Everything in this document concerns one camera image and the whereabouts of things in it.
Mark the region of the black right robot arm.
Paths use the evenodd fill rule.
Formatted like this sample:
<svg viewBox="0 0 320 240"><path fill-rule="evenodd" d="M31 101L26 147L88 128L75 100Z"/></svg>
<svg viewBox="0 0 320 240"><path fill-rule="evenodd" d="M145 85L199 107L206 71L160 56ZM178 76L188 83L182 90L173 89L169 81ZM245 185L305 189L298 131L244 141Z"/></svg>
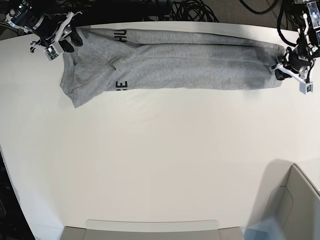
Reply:
<svg viewBox="0 0 320 240"><path fill-rule="evenodd" d="M72 24L81 14L59 6L55 0L12 0L5 21L14 29L32 33L39 40L32 41L30 52L41 50L52 61L63 53L73 53L83 46L83 40Z"/></svg>

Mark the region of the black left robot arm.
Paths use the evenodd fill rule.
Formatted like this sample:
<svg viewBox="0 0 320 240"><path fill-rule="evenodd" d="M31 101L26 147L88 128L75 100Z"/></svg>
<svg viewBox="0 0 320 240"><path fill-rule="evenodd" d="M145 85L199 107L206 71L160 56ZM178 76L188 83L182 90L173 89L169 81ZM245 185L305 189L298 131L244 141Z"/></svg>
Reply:
<svg viewBox="0 0 320 240"><path fill-rule="evenodd" d="M282 31L283 15L287 14L298 32L295 43L288 41ZM285 53L277 57L277 65L272 67L279 81L297 77L310 83L311 70L320 57L320 11L315 0L283 0L277 19L277 32L288 45Z"/></svg>

